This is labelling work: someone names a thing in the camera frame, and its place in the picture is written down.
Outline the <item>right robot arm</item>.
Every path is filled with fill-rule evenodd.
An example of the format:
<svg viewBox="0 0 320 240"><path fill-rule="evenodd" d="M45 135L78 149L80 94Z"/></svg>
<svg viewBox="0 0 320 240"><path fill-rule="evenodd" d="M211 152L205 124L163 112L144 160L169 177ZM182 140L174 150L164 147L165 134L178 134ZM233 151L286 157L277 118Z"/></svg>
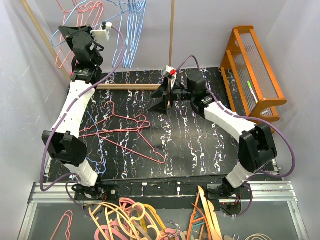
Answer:
<svg viewBox="0 0 320 240"><path fill-rule="evenodd" d="M238 142L237 164L221 185L207 190L215 196L235 198L245 182L278 155L270 126L243 119L226 108L210 93L199 71L189 73L186 84L177 81L177 70L172 66L166 66L162 75L162 84L151 95L160 101L150 107L151 112L166 114L175 102L188 101L196 114L217 124Z"/></svg>

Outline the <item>pink wire hanger hung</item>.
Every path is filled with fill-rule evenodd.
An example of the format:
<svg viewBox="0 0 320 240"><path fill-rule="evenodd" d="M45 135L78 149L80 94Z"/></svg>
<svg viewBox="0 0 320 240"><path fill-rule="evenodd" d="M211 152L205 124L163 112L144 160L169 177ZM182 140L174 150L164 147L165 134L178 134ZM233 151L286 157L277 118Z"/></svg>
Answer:
<svg viewBox="0 0 320 240"><path fill-rule="evenodd" d="M61 20L61 25L66 26L68 22L76 19L76 25L78 26L80 23L79 17L82 14L82 10L80 9L81 1L80 0L57 0L57 5L59 6L63 18ZM65 38L63 37L60 30L57 30L51 37L51 44L53 47L58 48L58 52L56 54L55 66L58 69L62 69L65 62L67 61L71 51L69 53L63 53L62 44L65 43Z"/></svg>

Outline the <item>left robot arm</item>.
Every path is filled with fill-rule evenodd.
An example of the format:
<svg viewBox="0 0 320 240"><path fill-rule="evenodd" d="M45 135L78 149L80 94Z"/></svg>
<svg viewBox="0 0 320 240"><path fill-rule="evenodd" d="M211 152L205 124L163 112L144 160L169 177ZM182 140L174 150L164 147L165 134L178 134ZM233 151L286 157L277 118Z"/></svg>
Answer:
<svg viewBox="0 0 320 240"><path fill-rule="evenodd" d="M110 39L112 23L103 22L99 29L90 25L60 26L59 31L73 52L69 92L59 118L51 130L42 133L51 159L59 161L75 177L73 191L97 200L103 195L99 176L87 160L87 146L79 139L80 126L87 106L101 79L104 41Z"/></svg>

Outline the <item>light blue wire hanger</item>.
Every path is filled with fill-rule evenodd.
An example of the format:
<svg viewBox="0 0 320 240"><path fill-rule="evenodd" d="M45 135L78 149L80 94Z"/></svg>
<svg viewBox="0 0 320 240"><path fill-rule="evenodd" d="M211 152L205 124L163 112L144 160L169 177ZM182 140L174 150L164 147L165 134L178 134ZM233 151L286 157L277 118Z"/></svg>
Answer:
<svg viewBox="0 0 320 240"><path fill-rule="evenodd" d="M125 54L122 62L124 68L130 69L136 55L138 43L138 0L129 0L129 14L126 26Z"/></svg>

